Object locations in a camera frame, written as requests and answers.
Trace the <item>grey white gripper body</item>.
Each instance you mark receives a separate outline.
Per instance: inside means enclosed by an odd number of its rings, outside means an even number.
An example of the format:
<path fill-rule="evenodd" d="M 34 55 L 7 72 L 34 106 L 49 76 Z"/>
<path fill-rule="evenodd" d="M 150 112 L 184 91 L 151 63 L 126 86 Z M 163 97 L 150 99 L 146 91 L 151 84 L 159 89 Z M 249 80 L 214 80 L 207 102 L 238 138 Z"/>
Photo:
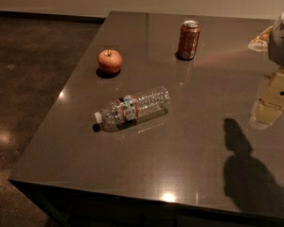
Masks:
<path fill-rule="evenodd" d="M 284 10 L 275 20 L 269 37 L 269 59 L 284 66 Z"/>

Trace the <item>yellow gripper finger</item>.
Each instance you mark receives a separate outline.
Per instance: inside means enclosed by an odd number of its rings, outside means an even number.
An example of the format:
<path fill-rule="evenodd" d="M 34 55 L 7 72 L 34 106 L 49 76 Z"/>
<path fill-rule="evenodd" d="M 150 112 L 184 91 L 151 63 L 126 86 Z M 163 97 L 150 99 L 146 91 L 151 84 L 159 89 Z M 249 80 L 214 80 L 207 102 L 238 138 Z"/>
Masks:
<path fill-rule="evenodd" d="M 258 130 L 271 127 L 284 112 L 284 66 L 265 75 L 259 84 L 250 124 Z"/>
<path fill-rule="evenodd" d="M 265 28 L 259 35 L 250 41 L 248 48 L 256 52 L 267 52 L 272 30 L 272 26 Z"/>

